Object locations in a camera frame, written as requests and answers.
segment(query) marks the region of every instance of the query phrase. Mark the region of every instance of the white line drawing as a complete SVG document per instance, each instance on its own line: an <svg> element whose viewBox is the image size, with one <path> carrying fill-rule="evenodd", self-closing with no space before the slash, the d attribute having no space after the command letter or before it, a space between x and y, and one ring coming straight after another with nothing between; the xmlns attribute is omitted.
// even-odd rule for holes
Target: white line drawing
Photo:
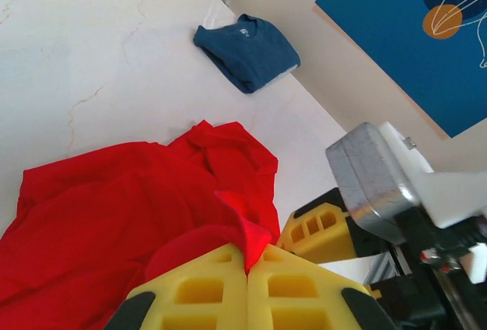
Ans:
<svg viewBox="0 0 487 330"><path fill-rule="evenodd" d="M440 11L440 8L445 4L446 1L447 0L443 0L441 2L440 6L438 7L436 12L434 13L433 19L431 20L431 29L433 31L433 34L434 35L441 35L441 34L446 33L448 31L451 31L451 30L454 30L454 29L457 29L460 27L465 27L465 26L468 26L470 24L477 23L477 39L479 40L479 44L480 44L480 47L482 49L482 61L480 62L479 67L482 69L487 68L487 61L485 60L485 46L484 46L484 42L482 41L482 37L480 36L480 26L482 25L483 20L487 18L487 12L484 13L483 16L481 16L480 18L478 18L474 21L462 23L462 24L457 25L457 26L452 26L452 27L447 28L446 30L441 30L441 31L439 30L440 27L446 21L448 21L450 18L452 18L455 14L463 11L464 9L468 8L471 5L474 5L475 3L477 3L480 0L462 0L458 5L456 5L457 8L450 9L446 14L443 15L442 18L440 18L440 20L438 22L436 22L438 12Z"/></svg>

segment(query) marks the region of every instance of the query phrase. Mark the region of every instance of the white table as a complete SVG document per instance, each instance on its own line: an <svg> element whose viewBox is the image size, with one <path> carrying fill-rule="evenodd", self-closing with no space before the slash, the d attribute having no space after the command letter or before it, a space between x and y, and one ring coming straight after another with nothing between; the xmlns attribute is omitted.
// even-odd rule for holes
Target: white table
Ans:
<svg viewBox="0 0 487 330"><path fill-rule="evenodd" d="M343 129L292 76L242 94L192 42L235 15L220 0L0 0L0 234L22 171L126 141L168 143L238 121L278 159L288 215L335 185ZM369 261L329 265L361 280Z"/></svg>

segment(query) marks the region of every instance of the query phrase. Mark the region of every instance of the marble countertop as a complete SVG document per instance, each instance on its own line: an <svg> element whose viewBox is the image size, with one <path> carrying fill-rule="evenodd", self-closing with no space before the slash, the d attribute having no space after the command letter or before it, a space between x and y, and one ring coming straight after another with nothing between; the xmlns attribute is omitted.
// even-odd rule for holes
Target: marble countertop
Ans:
<svg viewBox="0 0 487 330"><path fill-rule="evenodd" d="M203 119L242 123L279 159L282 226L331 189L325 149L345 132L328 112L291 75L242 94L193 45L235 19L221 0L0 0L0 233L23 170ZM330 268L360 280L368 262Z"/></svg>

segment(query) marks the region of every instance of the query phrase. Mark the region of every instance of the orange circle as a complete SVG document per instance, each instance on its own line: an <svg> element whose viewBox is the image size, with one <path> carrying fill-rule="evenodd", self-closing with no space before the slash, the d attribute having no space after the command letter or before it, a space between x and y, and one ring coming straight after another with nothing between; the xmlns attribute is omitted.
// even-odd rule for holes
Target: orange circle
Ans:
<svg viewBox="0 0 487 330"><path fill-rule="evenodd" d="M423 30L434 39L444 40L458 32L462 21L462 11L456 5L437 5L426 14Z"/></svg>

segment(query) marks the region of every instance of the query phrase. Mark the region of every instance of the white wall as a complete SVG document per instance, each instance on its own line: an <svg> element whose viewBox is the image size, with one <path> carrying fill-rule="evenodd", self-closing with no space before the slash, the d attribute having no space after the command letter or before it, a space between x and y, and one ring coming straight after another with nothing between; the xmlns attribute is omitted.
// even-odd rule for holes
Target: white wall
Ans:
<svg viewBox="0 0 487 330"><path fill-rule="evenodd" d="M397 85L330 20L316 0L231 0L237 13L273 22L300 54L294 75L345 130L392 122L418 143L436 170L487 170L487 121L442 139Z"/></svg>

